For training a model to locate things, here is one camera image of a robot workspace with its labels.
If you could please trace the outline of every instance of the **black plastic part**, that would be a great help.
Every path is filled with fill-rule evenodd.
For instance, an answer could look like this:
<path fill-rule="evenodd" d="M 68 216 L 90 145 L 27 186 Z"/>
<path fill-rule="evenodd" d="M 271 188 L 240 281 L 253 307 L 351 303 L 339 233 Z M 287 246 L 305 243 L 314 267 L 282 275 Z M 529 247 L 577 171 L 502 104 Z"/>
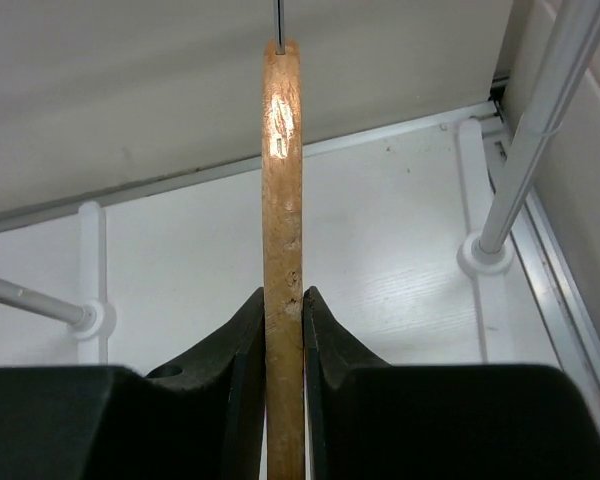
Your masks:
<path fill-rule="evenodd" d="M 142 378 L 121 367 L 0 369 L 0 478 L 257 479 L 264 302 Z"/>
<path fill-rule="evenodd" d="M 577 389 L 545 366 L 390 367 L 304 298 L 313 478 L 600 479 Z"/>

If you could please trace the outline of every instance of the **wooden stick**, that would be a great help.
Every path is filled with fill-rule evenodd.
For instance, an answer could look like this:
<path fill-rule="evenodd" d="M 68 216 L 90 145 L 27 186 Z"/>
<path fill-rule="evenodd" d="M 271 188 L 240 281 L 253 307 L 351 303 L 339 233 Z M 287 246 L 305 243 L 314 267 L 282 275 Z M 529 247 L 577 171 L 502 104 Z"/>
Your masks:
<path fill-rule="evenodd" d="M 302 114 L 298 45 L 264 55 L 262 236 L 267 475 L 304 479 Z"/>

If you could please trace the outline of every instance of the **wooden handle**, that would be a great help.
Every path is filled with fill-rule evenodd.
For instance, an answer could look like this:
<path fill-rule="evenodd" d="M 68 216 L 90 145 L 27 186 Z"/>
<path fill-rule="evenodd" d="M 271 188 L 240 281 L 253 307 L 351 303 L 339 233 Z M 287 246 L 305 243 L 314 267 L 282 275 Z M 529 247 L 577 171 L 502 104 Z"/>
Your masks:
<path fill-rule="evenodd" d="M 264 55 L 262 236 L 267 476 L 304 479 L 302 114 L 298 45 Z"/>

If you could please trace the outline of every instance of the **metal rod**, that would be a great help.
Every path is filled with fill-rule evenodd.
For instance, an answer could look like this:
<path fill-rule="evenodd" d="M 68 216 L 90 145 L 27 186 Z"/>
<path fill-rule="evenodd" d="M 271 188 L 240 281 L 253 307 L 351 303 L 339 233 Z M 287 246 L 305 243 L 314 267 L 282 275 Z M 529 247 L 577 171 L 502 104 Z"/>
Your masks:
<path fill-rule="evenodd" d="M 284 55 L 284 0 L 273 0 L 273 24 L 276 29 L 276 55 Z"/>
<path fill-rule="evenodd" d="M 58 300 L 0 278 L 0 303 L 76 325 L 93 312 L 85 307 Z"/>
<path fill-rule="evenodd" d="M 502 249 L 544 147 L 559 130 L 599 43 L 600 0 L 563 1 L 480 237 L 484 253 L 497 254 Z"/>

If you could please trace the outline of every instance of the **thin metal rod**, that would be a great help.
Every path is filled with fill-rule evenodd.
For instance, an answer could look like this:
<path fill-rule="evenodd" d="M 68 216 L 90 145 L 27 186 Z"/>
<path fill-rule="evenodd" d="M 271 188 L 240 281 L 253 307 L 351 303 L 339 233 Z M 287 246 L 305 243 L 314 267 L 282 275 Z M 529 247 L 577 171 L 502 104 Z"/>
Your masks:
<path fill-rule="evenodd" d="M 480 237 L 480 249 L 486 254 L 502 249 L 544 147 L 559 130 L 599 43 L 600 0 L 563 1 Z"/>
<path fill-rule="evenodd" d="M 45 317 L 60 320 L 69 325 L 80 323 L 93 312 L 85 307 L 58 300 L 0 278 L 0 303 Z"/>
<path fill-rule="evenodd" d="M 284 0 L 273 0 L 273 24 L 276 29 L 276 55 L 284 55 Z"/>

